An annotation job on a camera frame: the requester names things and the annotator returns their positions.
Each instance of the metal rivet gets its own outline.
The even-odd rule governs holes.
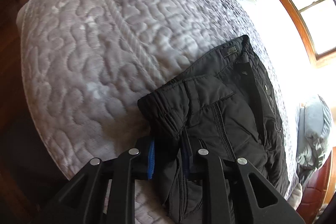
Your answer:
[[[200,150],[198,150],[198,153],[202,156],[205,156],[205,155],[209,154],[209,151],[204,149],[204,148],[201,148]]]
[[[237,162],[241,165],[245,165],[247,163],[247,159],[245,158],[238,158],[237,159]]]
[[[137,155],[137,154],[139,154],[139,149],[137,149],[137,148],[131,148],[130,150],[128,150],[128,153],[130,155]]]
[[[91,165],[98,165],[100,163],[100,159],[98,158],[93,158],[90,160]]]

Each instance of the white wall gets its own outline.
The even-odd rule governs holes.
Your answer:
[[[319,94],[332,109],[336,123],[336,60],[322,68],[311,66],[302,39],[279,0],[239,2],[265,44],[281,85],[286,110],[293,110],[291,103],[304,103],[311,95]]]

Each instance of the red object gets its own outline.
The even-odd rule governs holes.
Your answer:
[[[302,201],[296,211],[306,224],[312,224],[327,194],[330,179],[332,153],[320,170],[310,178],[303,192]]]

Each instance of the gray quilted bedspread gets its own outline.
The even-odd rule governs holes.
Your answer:
[[[30,0],[22,77],[36,128],[67,178],[149,133],[137,100],[217,45],[247,34],[273,84],[293,188],[295,150],[272,64],[235,0]],[[137,223],[170,223],[150,183],[136,184]]]

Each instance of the gray pillow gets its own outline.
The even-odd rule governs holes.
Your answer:
[[[327,160],[331,145],[333,117],[330,108],[319,95],[311,97],[305,105],[304,134],[310,145],[314,169],[319,169]]]
[[[300,108],[299,127],[297,135],[296,161],[304,169],[314,168],[313,154],[305,136],[305,108]]]

